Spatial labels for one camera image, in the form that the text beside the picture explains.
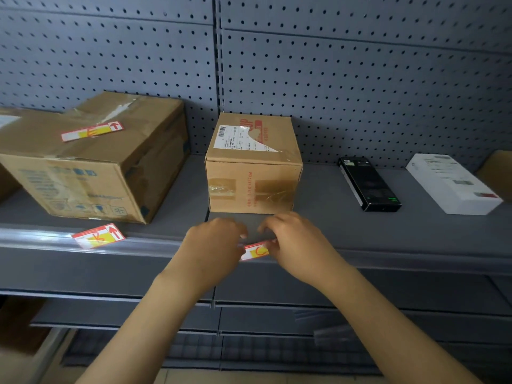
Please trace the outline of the person's right hand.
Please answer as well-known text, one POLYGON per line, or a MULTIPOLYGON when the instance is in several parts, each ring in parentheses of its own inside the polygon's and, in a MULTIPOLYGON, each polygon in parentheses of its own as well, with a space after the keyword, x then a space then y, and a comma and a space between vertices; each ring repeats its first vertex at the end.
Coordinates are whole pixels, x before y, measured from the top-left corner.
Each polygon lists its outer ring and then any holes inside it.
POLYGON ((361 274, 329 243, 323 233, 298 214, 297 248, 290 254, 273 256, 287 272, 322 292, 346 287, 361 274))

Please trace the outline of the person's left hand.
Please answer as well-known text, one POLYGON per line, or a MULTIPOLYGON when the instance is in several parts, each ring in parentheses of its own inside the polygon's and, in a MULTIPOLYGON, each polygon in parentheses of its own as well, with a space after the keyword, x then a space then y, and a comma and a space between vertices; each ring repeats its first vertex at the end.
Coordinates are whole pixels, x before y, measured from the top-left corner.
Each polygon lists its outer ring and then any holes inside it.
POLYGON ((233 256, 218 248, 216 219, 191 227, 161 273, 173 285, 196 297, 221 282, 240 262, 241 256, 233 256))

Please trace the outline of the red and yellow shelf label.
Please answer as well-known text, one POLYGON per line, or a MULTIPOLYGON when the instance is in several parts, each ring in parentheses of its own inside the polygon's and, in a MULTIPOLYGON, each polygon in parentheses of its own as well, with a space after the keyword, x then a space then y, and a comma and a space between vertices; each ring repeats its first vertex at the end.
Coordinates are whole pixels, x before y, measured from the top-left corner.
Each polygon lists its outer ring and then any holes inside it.
POLYGON ((261 241, 247 245, 240 244, 239 247, 244 249, 244 253, 240 257, 240 262, 246 262, 252 259, 269 256, 270 253, 267 246, 269 243, 277 243, 277 240, 272 239, 269 241, 261 241))
POLYGON ((86 250, 93 250, 126 239, 114 223, 75 233, 71 237, 82 249, 86 250))
POLYGON ((93 126, 84 127, 68 131, 61 134, 61 140, 63 142, 71 142, 80 139, 86 139, 91 137, 97 137, 109 133, 124 130, 125 127, 118 121, 99 123, 93 126))

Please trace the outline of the person's right forearm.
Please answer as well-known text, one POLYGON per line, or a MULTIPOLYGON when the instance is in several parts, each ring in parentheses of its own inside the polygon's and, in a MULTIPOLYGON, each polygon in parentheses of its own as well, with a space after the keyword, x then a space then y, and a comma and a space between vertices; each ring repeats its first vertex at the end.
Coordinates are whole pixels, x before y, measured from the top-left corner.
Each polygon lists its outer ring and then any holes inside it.
POLYGON ((390 384, 483 384, 357 269, 331 267, 319 281, 390 384))

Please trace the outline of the person's left forearm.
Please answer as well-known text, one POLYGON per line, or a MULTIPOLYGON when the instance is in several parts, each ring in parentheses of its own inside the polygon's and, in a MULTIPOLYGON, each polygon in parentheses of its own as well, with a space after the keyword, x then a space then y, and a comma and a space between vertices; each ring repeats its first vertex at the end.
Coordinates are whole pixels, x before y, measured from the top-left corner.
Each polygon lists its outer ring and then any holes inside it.
POLYGON ((171 343, 213 273, 167 269, 75 384, 153 384, 171 343))

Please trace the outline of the small cardboard box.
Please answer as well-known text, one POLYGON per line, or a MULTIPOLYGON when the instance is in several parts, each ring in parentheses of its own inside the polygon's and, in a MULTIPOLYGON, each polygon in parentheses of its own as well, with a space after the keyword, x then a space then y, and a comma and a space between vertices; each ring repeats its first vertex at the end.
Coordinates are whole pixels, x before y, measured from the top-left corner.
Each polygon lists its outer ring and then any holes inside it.
POLYGON ((205 169, 212 213, 291 211, 303 172, 291 117, 221 113, 205 155, 205 169), (248 126, 252 138, 278 152, 216 149, 220 125, 248 126))

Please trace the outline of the grey lower shelf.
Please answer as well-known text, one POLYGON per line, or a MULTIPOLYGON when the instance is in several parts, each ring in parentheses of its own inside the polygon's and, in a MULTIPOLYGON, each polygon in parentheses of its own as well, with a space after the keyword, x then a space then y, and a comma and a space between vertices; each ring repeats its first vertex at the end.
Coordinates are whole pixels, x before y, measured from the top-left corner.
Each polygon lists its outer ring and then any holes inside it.
MULTIPOLYGON (((136 302, 50 298, 32 318, 34 327, 115 330, 136 302)), ((438 342, 512 346, 512 317, 403 310, 419 328, 438 342)), ((257 307, 194 307, 182 333, 312 338, 314 331, 344 325, 339 312, 257 307)))

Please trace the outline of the white shipping label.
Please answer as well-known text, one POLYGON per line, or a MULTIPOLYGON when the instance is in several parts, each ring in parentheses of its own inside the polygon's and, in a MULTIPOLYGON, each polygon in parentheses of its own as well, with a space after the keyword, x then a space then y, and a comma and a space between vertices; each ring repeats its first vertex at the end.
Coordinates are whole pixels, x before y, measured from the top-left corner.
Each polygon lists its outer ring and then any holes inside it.
POLYGON ((256 141, 249 135, 248 126, 220 125, 214 140, 214 148, 228 150, 258 151, 277 153, 271 147, 256 141))

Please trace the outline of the black slim box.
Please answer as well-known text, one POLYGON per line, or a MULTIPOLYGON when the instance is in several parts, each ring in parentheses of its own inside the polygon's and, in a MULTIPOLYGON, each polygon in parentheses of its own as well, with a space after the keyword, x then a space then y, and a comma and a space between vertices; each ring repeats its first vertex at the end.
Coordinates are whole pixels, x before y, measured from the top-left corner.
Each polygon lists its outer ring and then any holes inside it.
POLYGON ((337 165, 363 211, 395 213, 402 207, 366 157, 339 157, 337 165))

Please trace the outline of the grey metal shelf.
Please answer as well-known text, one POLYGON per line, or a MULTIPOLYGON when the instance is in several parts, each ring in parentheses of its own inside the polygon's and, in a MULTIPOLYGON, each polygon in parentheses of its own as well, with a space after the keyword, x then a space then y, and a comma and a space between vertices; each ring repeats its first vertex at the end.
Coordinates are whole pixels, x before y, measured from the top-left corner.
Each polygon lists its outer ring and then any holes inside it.
MULTIPOLYGON (((122 224, 127 240, 99 252, 70 234, 102 221, 52 217, 24 190, 0 203, 0 294, 140 299, 187 230, 207 217, 204 158, 186 161, 150 225, 122 224)), ((512 298, 512 205, 487 216, 444 213, 405 170, 379 170, 403 202, 396 213, 361 211, 336 166, 307 164, 295 211, 362 269, 482 274, 512 298)))

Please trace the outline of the large cardboard box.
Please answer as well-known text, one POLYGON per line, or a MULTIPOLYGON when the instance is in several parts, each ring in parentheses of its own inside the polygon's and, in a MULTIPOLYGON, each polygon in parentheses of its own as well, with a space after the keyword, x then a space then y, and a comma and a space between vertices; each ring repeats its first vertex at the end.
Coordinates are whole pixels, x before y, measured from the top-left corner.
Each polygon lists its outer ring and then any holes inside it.
POLYGON ((185 105, 104 91, 63 114, 33 110, 0 127, 0 163, 56 217, 149 224, 190 153, 185 105), (104 122, 125 129, 71 142, 104 122))

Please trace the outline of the white flat box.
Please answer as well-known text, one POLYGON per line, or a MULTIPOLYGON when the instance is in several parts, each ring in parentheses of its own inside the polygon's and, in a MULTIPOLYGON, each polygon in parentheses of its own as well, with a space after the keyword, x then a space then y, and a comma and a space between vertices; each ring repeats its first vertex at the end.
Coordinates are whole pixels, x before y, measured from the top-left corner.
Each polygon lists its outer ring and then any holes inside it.
POLYGON ((446 154, 415 154, 406 170, 447 214, 488 215, 503 202, 446 154))

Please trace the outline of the plain cardboard box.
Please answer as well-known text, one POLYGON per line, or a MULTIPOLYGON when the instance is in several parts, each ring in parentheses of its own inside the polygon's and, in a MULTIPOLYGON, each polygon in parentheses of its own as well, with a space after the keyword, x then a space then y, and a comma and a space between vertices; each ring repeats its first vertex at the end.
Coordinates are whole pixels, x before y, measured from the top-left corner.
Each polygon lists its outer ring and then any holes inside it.
POLYGON ((504 202, 512 204, 512 150, 494 151, 475 176, 504 202))

